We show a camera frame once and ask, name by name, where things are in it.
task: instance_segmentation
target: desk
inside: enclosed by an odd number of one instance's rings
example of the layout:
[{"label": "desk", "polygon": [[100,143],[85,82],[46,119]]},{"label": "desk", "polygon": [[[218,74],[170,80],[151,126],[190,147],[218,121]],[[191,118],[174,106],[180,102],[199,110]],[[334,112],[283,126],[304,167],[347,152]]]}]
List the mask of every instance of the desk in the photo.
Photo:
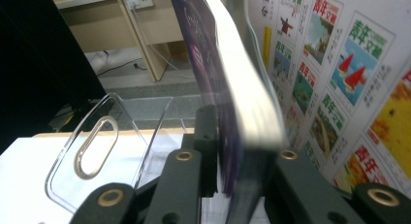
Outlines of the desk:
[{"label": "desk", "polygon": [[171,59],[168,42],[182,41],[171,0],[154,7],[127,10],[123,0],[54,0],[83,52],[139,48],[153,81],[167,67],[154,50]]}]

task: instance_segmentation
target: comic cover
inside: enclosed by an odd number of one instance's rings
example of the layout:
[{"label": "comic cover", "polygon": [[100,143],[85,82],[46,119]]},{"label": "comic cover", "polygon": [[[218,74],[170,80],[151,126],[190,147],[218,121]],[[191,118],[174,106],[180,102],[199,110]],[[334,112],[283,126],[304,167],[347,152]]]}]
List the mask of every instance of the comic cover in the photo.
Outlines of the comic cover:
[{"label": "comic cover", "polygon": [[293,89],[293,99],[299,104],[302,113],[307,111],[317,76],[302,60]]},{"label": "comic cover", "polygon": [[331,85],[344,106],[352,112],[388,49],[393,35],[364,16],[355,13],[341,50]]},{"label": "comic cover", "polygon": [[277,33],[294,45],[296,43],[302,0],[280,0]]},{"label": "comic cover", "polygon": [[360,138],[344,165],[336,173],[333,184],[349,193],[360,183],[390,184],[390,178],[381,162],[363,138]]},{"label": "comic cover", "polygon": [[373,119],[368,135],[387,162],[402,189],[411,189],[411,70],[397,83]]},{"label": "comic cover", "polygon": [[325,92],[310,127],[310,134],[325,158],[330,157],[347,120],[347,115],[339,109],[331,94]]},{"label": "comic cover", "polygon": [[334,0],[314,0],[312,5],[303,53],[319,70],[341,9],[342,5]]},{"label": "comic cover", "polygon": [[290,74],[293,52],[281,41],[275,43],[273,65],[269,68],[269,77],[280,90],[286,90]]}]

